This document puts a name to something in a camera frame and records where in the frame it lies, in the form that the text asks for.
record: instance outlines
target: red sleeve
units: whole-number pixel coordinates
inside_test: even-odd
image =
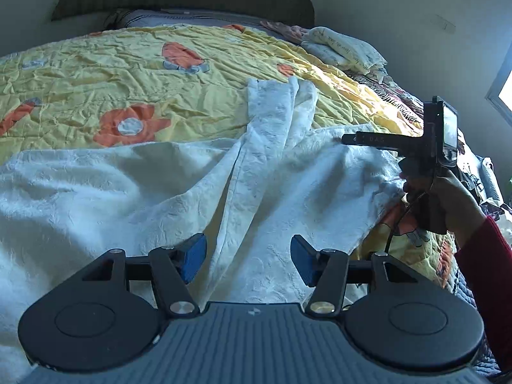
[[[502,371],[512,370],[512,251],[490,216],[455,254]]]

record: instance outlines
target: window frame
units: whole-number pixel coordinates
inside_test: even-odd
[[[505,86],[510,73],[512,73],[512,44],[508,48],[505,60],[503,61],[496,78],[492,82],[491,88],[485,98],[491,102],[492,106],[503,116],[503,118],[512,126],[512,105],[510,108],[500,98],[500,92]]]

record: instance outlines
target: black cable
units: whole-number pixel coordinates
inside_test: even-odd
[[[434,185],[434,180],[436,180],[436,178],[437,178],[437,174],[438,174],[437,170],[438,170],[437,166],[434,167],[434,172],[432,174],[432,183],[430,184],[430,187],[428,188],[428,191],[422,192],[419,196],[414,198],[414,200],[411,203],[409,203],[409,205],[405,208],[405,210],[402,212],[400,217],[393,224],[393,228],[391,229],[391,232],[388,235],[388,240],[386,241],[386,247],[384,249],[384,252],[386,254],[389,253],[389,248],[391,247],[391,241],[393,241],[393,235],[394,235],[395,231],[398,228],[398,224],[400,224],[400,222],[402,221],[404,216],[407,215],[407,213],[411,210],[413,205],[415,205],[415,203],[417,203],[422,197],[424,197],[427,194],[427,192],[430,192],[430,190],[432,189],[432,186]]]

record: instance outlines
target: window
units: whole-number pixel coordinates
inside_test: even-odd
[[[512,125],[512,45],[508,49],[498,76],[487,93],[487,99]]]

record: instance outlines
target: circular disc cover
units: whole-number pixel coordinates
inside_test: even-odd
[[[48,293],[21,317],[18,335],[31,361],[62,371],[112,368],[136,357],[158,332],[144,299],[104,282]]]
[[[442,289],[410,284],[394,289],[373,292],[346,312],[346,332],[362,352],[411,371],[440,371],[469,361],[483,336],[475,309]]]

